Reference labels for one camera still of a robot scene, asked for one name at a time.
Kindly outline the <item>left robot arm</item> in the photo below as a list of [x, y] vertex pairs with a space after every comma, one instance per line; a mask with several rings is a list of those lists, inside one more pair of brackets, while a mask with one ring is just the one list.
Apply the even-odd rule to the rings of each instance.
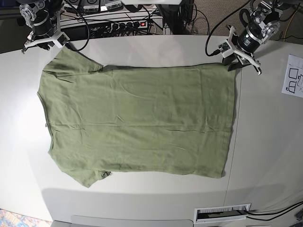
[[256, 8], [241, 9], [239, 17], [244, 30], [237, 34], [234, 26], [228, 25], [229, 36], [218, 45], [228, 71], [253, 66], [257, 74], [262, 73], [260, 62], [255, 59], [256, 50], [265, 44], [280, 29], [281, 3], [261, 1]]

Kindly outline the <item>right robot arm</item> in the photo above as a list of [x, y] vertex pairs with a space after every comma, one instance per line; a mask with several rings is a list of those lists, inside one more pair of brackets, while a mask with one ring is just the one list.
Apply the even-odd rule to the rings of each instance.
[[18, 3], [21, 16], [31, 28], [22, 53], [34, 46], [45, 50], [65, 46], [69, 38], [60, 27], [61, 0], [19, 0]]

